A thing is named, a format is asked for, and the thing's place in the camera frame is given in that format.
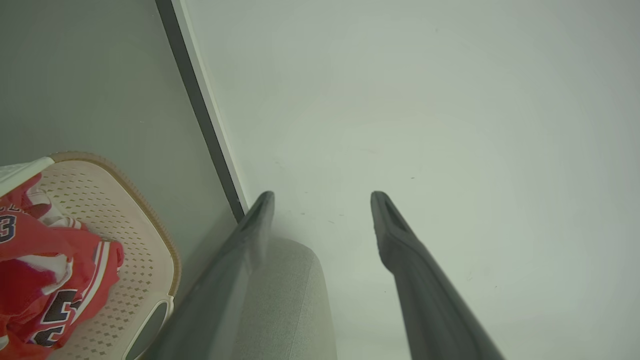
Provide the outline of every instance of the gray upholstered furniture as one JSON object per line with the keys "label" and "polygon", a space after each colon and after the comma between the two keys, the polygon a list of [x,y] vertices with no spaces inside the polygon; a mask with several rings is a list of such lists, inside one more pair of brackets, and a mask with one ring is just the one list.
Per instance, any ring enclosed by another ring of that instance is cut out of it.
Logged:
{"label": "gray upholstered furniture", "polygon": [[244,299],[233,360],[334,360],[335,335],[317,256],[272,239]]}

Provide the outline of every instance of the laundry basket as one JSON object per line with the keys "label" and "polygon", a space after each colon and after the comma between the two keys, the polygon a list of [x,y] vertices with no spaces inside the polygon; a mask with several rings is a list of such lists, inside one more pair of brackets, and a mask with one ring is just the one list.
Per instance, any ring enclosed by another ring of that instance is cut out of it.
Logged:
{"label": "laundry basket", "polygon": [[39,172],[40,187],[61,210],[103,240],[119,241],[125,252],[106,305],[49,359],[124,359],[161,304],[166,304],[164,319],[173,311],[180,281],[173,242],[130,180],[96,155],[62,152],[0,167],[0,196]]}

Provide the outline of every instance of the floor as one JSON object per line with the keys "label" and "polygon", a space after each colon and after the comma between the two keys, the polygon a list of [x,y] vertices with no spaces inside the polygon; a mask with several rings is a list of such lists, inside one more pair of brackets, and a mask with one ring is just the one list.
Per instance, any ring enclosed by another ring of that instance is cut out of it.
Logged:
{"label": "floor", "polygon": [[373,190],[507,358],[640,354],[637,4],[174,3],[247,202],[273,190],[321,260],[340,359],[410,358]]}

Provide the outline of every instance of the red jersey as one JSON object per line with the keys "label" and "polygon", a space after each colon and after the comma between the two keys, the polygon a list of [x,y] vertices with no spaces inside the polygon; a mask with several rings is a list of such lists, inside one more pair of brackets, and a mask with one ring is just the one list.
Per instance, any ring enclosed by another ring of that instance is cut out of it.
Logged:
{"label": "red jersey", "polygon": [[[34,204],[26,194],[38,180],[0,199],[0,359],[45,359],[62,347],[104,306],[124,260],[120,243],[102,241],[50,203]],[[43,224],[52,213],[71,227]]]}

